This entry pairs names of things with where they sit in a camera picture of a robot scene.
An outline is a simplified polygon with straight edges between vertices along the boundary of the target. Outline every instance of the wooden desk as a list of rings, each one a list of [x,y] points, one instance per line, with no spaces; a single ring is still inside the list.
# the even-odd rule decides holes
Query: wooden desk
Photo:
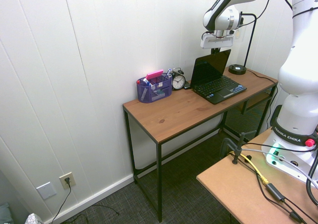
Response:
[[[269,134],[270,130],[267,130],[255,137],[251,143],[262,144]],[[244,147],[246,147],[246,149],[260,149],[259,146],[255,145],[246,145]],[[267,165],[265,163],[265,156],[262,153],[250,151],[243,151],[242,153],[252,156],[252,162],[259,171],[269,182],[273,183],[284,196],[292,200],[314,220],[318,220],[318,210],[309,199],[304,183]],[[263,197],[256,180],[256,175],[253,172],[240,162],[236,165],[232,164],[232,160],[233,157],[228,155],[199,174],[197,179],[240,223],[297,223],[289,218],[287,212],[268,202]],[[312,188],[312,191],[314,196],[318,197],[318,190]],[[264,192],[271,198],[265,188]],[[294,209],[307,223],[313,223],[298,209]]]
[[[226,112],[227,110],[243,104],[243,107],[248,105],[257,104],[260,101],[267,101],[267,105],[263,114],[265,117],[269,101],[273,95],[273,90],[267,98],[263,97],[264,91],[276,86],[276,83],[259,78],[250,72],[246,72],[244,75],[234,75],[226,71],[224,75],[228,76],[234,81],[242,84],[247,88],[246,91],[237,94],[217,105],[213,105],[192,90],[179,90],[173,91],[172,95],[155,101],[153,103],[141,103],[139,100],[133,100],[123,104],[123,110],[125,115],[126,129],[128,144],[130,149],[132,167],[134,172],[134,182],[139,185],[141,190],[144,192],[145,196],[149,199],[151,204],[154,206],[158,213],[158,219],[162,220],[162,187],[161,187],[161,162],[162,160],[172,156],[173,154],[179,152],[183,148],[193,144],[194,142],[200,140],[206,135],[217,130],[219,127],[205,133],[204,135],[190,141],[183,147],[175,150],[174,152],[161,156],[161,145],[168,142],[169,140],[180,136],[181,134],[203,124],[204,122],[211,120],[212,118]],[[155,142],[157,147],[157,161],[148,165],[143,169],[135,168],[134,153],[131,141],[130,127],[128,114],[133,118],[137,124],[148,134],[148,136]],[[138,175],[152,166],[157,165],[157,176],[158,176],[158,203],[156,204],[152,198],[150,198],[149,193],[143,187]]]

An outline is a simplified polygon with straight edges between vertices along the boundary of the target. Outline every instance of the clock face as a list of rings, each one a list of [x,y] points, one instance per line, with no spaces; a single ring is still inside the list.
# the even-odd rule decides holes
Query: clock face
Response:
[[[172,80],[172,87],[174,89],[177,89],[177,90],[181,89],[183,88],[184,84],[185,84],[185,78],[182,75],[177,75]]]

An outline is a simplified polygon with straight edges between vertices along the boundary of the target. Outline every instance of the red emergency button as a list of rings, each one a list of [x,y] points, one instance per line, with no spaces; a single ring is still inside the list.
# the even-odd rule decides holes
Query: red emergency button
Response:
[[[308,139],[305,141],[305,145],[308,147],[312,147],[314,146],[314,144],[315,144],[315,141],[313,139]]]

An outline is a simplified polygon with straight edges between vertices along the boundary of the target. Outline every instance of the desk organizer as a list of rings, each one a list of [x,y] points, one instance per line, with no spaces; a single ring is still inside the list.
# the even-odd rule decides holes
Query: desk organizer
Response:
[[[147,86],[143,81],[144,77],[139,79],[140,84],[137,83],[138,100],[143,103],[151,103],[170,96],[172,93],[172,78],[169,79],[165,75],[162,74],[149,80],[154,88]]]

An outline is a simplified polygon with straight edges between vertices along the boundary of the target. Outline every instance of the desk lamp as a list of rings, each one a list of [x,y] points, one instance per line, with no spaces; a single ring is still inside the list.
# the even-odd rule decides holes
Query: desk lamp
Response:
[[[247,57],[248,57],[248,53],[249,53],[249,49],[250,49],[250,44],[252,43],[252,38],[254,35],[254,30],[255,30],[255,26],[256,26],[256,15],[255,14],[249,14],[249,13],[241,13],[241,15],[250,15],[250,16],[254,16],[254,21],[251,23],[254,23],[253,25],[253,29],[252,29],[252,34],[250,36],[250,40],[249,40],[249,45],[248,45],[248,49],[247,49],[247,53],[246,53],[246,57],[245,57],[245,62],[244,62],[244,66],[243,65],[239,65],[239,64],[233,64],[229,66],[229,72],[232,74],[236,74],[236,75],[243,75],[246,73],[246,61],[247,61]]]

